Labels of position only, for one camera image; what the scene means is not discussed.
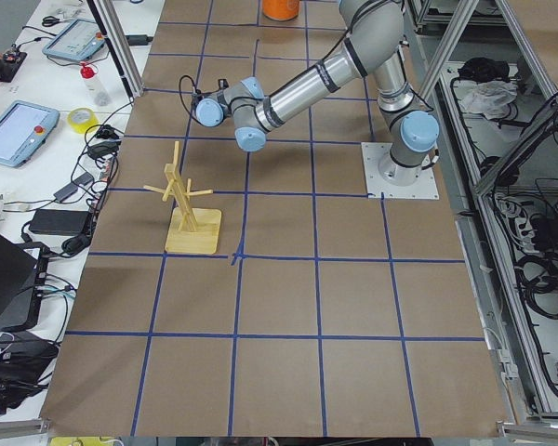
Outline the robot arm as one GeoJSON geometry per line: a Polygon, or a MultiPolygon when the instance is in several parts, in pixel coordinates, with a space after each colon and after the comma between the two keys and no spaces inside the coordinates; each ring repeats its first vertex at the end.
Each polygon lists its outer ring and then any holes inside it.
{"type": "Polygon", "coordinates": [[[401,1],[341,1],[339,13],[346,30],[335,46],[310,68],[265,95],[255,77],[217,90],[193,92],[196,121],[216,127],[232,119],[234,137],[243,151],[258,151],[267,136],[300,112],[337,92],[354,79],[372,76],[378,88],[379,110],[392,134],[392,145],[379,161],[379,174],[400,187],[414,184],[427,168],[424,160],[434,148],[439,124],[419,108],[406,79],[399,53],[404,37],[401,1]]]}

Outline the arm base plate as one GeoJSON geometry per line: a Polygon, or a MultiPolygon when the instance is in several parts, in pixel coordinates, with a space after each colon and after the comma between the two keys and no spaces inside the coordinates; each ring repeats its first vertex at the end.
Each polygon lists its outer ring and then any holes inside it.
{"type": "Polygon", "coordinates": [[[366,195],[375,199],[438,200],[439,193],[426,155],[416,167],[402,167],[391,157],[391,143],[363,142],[362,160],[365,171],[366,195]]]}

